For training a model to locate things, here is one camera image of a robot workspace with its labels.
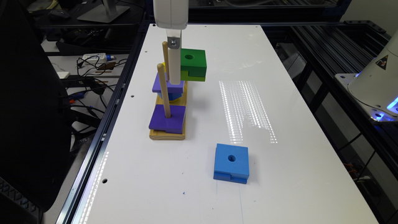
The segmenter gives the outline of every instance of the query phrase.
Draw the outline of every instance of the green block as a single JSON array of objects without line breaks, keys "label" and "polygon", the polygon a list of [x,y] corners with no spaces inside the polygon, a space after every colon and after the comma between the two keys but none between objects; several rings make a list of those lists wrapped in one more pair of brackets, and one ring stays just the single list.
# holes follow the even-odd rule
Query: green block
[{"label": "green block", "polygon": [[181,49],[181,71],[189,77],[206,77],[206,53],[204,50]]},{"label": "green block", "polygon": [[189,75],[188,71],[181,71],[181,80],[204,82],[205,79],[206,79],[206,77],[192,77]]}]

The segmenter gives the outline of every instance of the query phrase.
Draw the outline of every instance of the blue block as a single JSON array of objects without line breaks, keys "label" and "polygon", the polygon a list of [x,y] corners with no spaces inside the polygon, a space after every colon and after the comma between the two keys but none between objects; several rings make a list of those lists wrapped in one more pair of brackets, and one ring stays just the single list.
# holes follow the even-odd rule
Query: blue block
[{"label": "blue block", "polygon": [[[160,96],[160,99],[163,100],[162,93],[157,93],[158,96]],[[176,100],[182,96],[182,93],[169,93],[169,101]]]},{"label": "blue block", "polygon": [[231,175],[229,174],[219,174],[219,173],[214,173],[213,179],[215,180],[225,180],[225,181],[230,181],[230,182],[235,182],[235,183],[240,183],[240,184],[246,184],[248,180],[245,179],[239,179],[239,178],[231,178]]},{"label": "blue block", "polygon": [[217,144],[213,178],[246,184],[249,178],[249,149]]},{"label": "blue block", "polygon": [[[167,83],[167,92],[168,93],[183,93],[184,92],[184,81],[181,81],[178,85],[171,85],[170,82]],[[160,82],[159,82],[159,74],[156,74],[154,86],[152,87],[153,93],[161,93],[160,90]]]}]

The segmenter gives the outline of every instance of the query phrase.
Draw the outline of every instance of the blue light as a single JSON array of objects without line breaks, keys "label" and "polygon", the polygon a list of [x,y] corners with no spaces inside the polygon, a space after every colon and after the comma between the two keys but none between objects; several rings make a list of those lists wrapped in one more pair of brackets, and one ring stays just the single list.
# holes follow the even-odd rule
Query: blue light
[{"label": "blue light", "polygon": [[382,114],[380,117],[377,117],[376,119],[380,121],[381,118],[383,118],[383,117],[384,117],[384,114]]},{"label": "blue light", "polygon": [[387,109],[391,109],[391,108],[394,107],[397,103],[398,103],[398,97],[396,98],[396,100],[394,100],[392,103],[390,103],[390,105],[388,105]]}]

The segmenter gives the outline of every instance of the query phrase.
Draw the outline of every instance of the white robot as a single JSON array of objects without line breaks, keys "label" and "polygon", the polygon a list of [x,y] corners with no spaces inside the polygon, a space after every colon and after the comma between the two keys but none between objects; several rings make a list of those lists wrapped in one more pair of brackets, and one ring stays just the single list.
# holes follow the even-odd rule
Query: white robot
[{"label": "white robot", "polygon": [[335,77],[374,121],[398,121],[398,32],[361,73]]},{"label": "white robot", "polygon": [[154,0],[155,21],[158,27],[166,29],[169,47],[169,82],[181,81],[181,31],[188,24],[188,0]]}]

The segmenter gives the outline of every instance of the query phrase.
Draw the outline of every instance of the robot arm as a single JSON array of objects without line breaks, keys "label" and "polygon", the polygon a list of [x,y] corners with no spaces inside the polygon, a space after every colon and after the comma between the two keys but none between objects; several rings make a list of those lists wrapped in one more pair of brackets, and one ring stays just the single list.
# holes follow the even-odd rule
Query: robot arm
[{"label": "robot arm", "polygon": [[158,27],[166,29],[169,52],[169,82],[181,81],[181,30],[188,24],[188,0],[154,0],[154,15]]}]

